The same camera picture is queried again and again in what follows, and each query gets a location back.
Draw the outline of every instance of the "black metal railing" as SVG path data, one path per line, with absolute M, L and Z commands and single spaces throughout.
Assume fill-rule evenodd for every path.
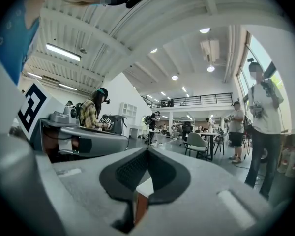
M 217 103 L 233 103 L 231 92 L 199 95 L 199 96 L 186 97 L 186 98 L 175 98 L 171 100 L 161 100 L 158 102 L 150 101 L 144 97 L 143 99 L 151 108 L 193 106 L 193 105 L 217 104 Z

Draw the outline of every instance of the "ceiling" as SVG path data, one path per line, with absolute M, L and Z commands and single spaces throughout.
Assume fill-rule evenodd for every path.
M 232 110 L 173 112 L 173 119 L 187 120 L 187 115 L 189 115 L 191 118 L 195 118 L 195 120 L 209 118 L 211 115 L 214 115 L 213 118 L 224 118 L 231 112 Z M 161 112 L 161 119 L 166 120 L 167 118 L 164 118 L 163 116 L 169 117 L 169 112 Z
M 125 5 L 80 7 L 46 0 L 40 22 L 37 51 L 24 76 L 28 71 L 92 93 L 104 80 L 124 72 L 140 94 L 166 86 L 171 97 L 180 96 L 180 89 L 171 85 L 173 74 L 179 73 L 183 82 L 207 73 L 201 41 L 219 41 L 215 76 L 226 81 L 239 53 L 238 25 L 285 27 L 281 10 L 271 0 L 143 0 L 130 10 Z M 211 32 L 199 33 L 208 27 Z M 47 50 L 47 43 L 79 54 L 81 61 Z

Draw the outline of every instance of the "blue shirt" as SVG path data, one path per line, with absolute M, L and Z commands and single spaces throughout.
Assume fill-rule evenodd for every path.
M 0 62 L 16 85 L 25 62 L 35 49 L 38 28 L 39 18 L 26 29 L 24 0 L 16 1 L 0 24 Z

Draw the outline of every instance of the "sneaker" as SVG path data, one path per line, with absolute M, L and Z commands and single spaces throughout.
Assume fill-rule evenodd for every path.
M 237 156 L 236 155 L 233 155 L 233 156 L 230 156 L 228 159 L 235 160 L 236 158 L 237 158 Z
M 241 159 L 239 157 L 236 157 L 236 159 L 233 160 L 232 163 L 235 163 L 235 164 L 241 163 Z

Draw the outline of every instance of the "pants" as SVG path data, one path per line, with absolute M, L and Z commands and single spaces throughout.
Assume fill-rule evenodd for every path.
M 151 129 L 151 130 L 153 130 L 153 131 L 155 129 L 155 127 L 151 127 L 151 126 L 149 126 L 148 128 Z M 152 144 L 153 136 L 154 136 L 154 132 L 149 132 L 148 133 L 148 140 L 147 140 L 147 144 L 148 145 L 151 145 Z
M 254 188 L 260 166 L 260 159 L 265 148 L 268 152 L 268 156 L 266 174 L 260 189 L 260 194 L 268 199 L 280 153 L 280 135 L 264 134 L 254 129 L 252 133 L 252 145 L 252 160 L 245 183 Z

